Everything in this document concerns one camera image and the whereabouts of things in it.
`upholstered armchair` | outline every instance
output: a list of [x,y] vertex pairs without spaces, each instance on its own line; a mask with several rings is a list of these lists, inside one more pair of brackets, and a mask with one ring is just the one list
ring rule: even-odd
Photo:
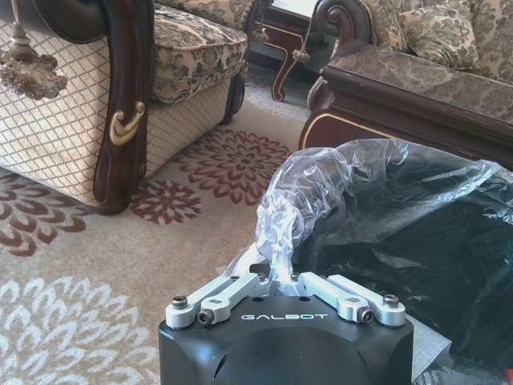
[[[248,37],[265,0],[18,0],[31,46],[67,87],[0,89],[0,167],[116,213],[138,182],[244,98]],[[0,5],[0,47],[13,10]]]

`silver metal bracket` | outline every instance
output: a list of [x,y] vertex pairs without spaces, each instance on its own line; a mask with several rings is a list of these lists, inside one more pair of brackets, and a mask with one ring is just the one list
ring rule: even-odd
[[341,275],[331,275],[327,281],[348,293],[365,298],[379,323],[385,326],[402,326],[406,321],[406,308],[392,294],[380,295]]
[[236,279],[228,288],[217,295],[205,298],[201,302],[198,322],[201,325],[215,325],[226,321],[232,314],[232,309],[246,297],[261,296],[267,285],[261,282],[258,274],[248,273]]
[[175,297],[173,303],[166,307],[166,323],[172,329],[182,329],[192,325],[200,311],[201,301],[219,293],[231,284],[230,277],[221,275],[188,297]]
[[346,321],[370,323],[374,320],[374,312],[365,298],[344,291],[314,273],[300,274],[298,284],[305,295],[320,298],[336,309],[338,316]]
[[[401,326],[406,309],[394,295],[381,296],[341,275],[327,279],[314,273],[295,276],[300,293],[314,295],[337,310],[340,318],[370,323],[376,318],[382,325]],[[208,326],[226,321],[232,309],[246,297],[269,294],[269,280],[255,273],[242,277],[219,276],[188,297],[177,296],[166,308],[166,323],[172,329],[199,324]]]

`floor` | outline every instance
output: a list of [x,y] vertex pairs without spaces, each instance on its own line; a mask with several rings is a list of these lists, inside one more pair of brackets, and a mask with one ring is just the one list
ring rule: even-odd
[[0,170],[0,383],[158,384],[156,330],[177,294],[251,244],[258,201],[297,147],[309,86],[270,98],[252,67],[246,100],[101,217]]

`curved table leg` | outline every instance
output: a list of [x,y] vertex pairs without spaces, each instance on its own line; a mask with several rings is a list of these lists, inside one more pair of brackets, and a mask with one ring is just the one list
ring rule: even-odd
[[289,72],[293,69],[296,64],[296,60],[293,58],[293,51],[300,50],[303,45],[303,37],[300,34],[283,30],[281,28],[270,26],[264,23],[264,27],[269,36],[269,41],[265,45],[277,48],[284,52],[283,63],[281,68],[274,79],[273,89],[271,94],[273,99],[277,102],[283,102],[285,99],[285,91],[283,91],[283,85]]

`clear plastic wrap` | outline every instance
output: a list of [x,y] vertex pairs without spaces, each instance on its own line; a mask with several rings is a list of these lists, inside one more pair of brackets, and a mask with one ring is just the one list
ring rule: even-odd
[[255,243],[227,269],[268,261],[275,289],[293,271],[344,274],[398,294],[453,341],[452,353],[513,367],[513,177],[400,140],[293,154],[258,208]]

